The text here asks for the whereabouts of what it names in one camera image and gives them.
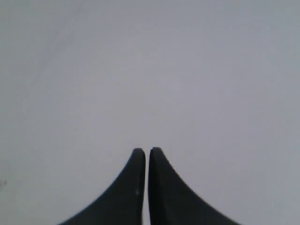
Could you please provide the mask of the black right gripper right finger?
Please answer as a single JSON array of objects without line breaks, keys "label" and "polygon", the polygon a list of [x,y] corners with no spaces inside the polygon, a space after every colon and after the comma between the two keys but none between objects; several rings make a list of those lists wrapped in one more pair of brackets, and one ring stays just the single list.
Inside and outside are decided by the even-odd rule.
[{"label": "black right gripper right finger", "polygon": [[159,147],[150,151],[148,201],[152,225],[236,225],[200,198]]}]

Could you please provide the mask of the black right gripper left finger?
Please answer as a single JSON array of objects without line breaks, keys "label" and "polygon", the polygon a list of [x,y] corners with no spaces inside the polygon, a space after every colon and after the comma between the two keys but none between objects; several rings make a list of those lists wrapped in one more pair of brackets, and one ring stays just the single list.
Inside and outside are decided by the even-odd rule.
[{"label": "black right gripper left finger", "polygon": [[135,148],[126,165],[90,205],[63,225],[141,225],[145,186],[145,153]]}]

